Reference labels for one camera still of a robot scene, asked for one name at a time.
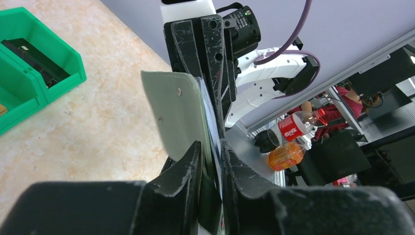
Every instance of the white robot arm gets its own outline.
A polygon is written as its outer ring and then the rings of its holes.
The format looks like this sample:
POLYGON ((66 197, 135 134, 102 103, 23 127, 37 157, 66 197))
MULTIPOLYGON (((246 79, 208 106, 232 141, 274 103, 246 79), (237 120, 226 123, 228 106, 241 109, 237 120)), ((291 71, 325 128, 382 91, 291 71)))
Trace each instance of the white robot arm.
MULTIPOLYGON (((232 103, 231 111, 225 120, 227 128, 233 127, 244 115, 275 97, 285 95, 275 91, 272 78, 294 78, 301 72, 306 63, 302 54, 282 54, 273 61, 254 65, 254 60, 260 56, 278 50, 277 47, 263 50, 254 50, 238 58, 241 73, 235 83, 240 87, 249 83, 249 87, 238 93, 236 101, 232 103)), ((297 46, 290 46, 289 50, 298 50, 297 46)))

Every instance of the black cup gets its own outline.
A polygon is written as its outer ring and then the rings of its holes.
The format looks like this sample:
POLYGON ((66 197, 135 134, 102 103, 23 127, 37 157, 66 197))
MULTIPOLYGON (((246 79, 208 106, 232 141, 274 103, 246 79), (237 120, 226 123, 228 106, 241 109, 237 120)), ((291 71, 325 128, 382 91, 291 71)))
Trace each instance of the black cup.
POLYGON ((265 130, 255 137, 254 145, 259 147, 261 153, 269 153, 279 146, 279 141, 273 130, 265 130))

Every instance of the screw hole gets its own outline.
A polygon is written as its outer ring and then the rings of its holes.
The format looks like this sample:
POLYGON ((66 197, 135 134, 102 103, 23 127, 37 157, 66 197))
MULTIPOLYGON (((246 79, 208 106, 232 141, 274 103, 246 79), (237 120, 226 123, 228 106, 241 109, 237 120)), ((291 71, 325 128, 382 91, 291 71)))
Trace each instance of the screw hole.
POLYGON ((209 22, 209 27, 210 27, 211 29, 216 28, 216 26, 217 26, 216 21, 211 21, 211 22, 209 22))
POLYGON ((217 53, 217 54, 215 55, 215 59, 216 59, 217 61, 222 61, 222 59, 223 59, 222 54, 221 54, 221 53, 217 53))

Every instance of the metal frame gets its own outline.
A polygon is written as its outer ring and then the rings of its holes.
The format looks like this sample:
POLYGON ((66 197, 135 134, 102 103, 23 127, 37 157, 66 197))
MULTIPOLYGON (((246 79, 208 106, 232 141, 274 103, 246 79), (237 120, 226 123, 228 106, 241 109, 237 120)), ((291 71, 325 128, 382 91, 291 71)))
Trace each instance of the metal frame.
POLYGON ((362 70, 362 68, 366 68, 373 62, 379 61, 380 58, 385 56, 386 54, 392 53, 393 51, 403 47, 404 45, 408 44, 409 42, 415 40, 415 28, 409 30, 408 32, 402 34, 401 36, 397 37, 396 39, 392 40, 391 42, 387 43, 386 45, 382 46, 375 52, 369 54, 368 56, 362 58, 361 60, 357 61, 356 63, 349 66, 347 69, 341 71, 340 73, 332 76, 331 78, 327 79, 326 81, 322 82, 320 85, 307 90, 306 92, 302 93, 298 98, 287 102, 285 105, 281 106, 279 109, 273 111, 272 113, 264 116, 261 120, 257 121, 255 124, 246 126, 243 122, 240 122, 240 126, 244 129, 243 131, 252 132, 261 126, 267 124, 272 119, 274 119, 277 115, 290 111, 292 108, 301 105, 305 100, 308 100, 311 97, 318 95, 319 93, 325 91, 327 87, 332 87, 337 83, 341 82, 342 80, 352 76, 353 74, 357 73, 358 71, 362 70))

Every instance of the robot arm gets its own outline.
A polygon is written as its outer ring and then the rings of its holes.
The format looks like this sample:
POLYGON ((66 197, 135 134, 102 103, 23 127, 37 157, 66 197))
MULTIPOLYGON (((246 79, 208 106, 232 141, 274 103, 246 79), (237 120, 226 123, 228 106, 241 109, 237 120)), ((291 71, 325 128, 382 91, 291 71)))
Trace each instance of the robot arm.
MULTIPOLYGON (((269 63, 254 65, 258 56, 266 56, 276 50, 277 47, 255 50, 238 59, 241 73, 236 79, 236 86, 248 84, 249 87, 236 96, 225 120, 225 127, 233 127, 243 116, 265 102, 276 97, 295 94, 311 82, 318 64, 314 58, 301 53, 282 54, 269 63)), ((289 50, 295 51, 299 48, 290 46, 289 50)))

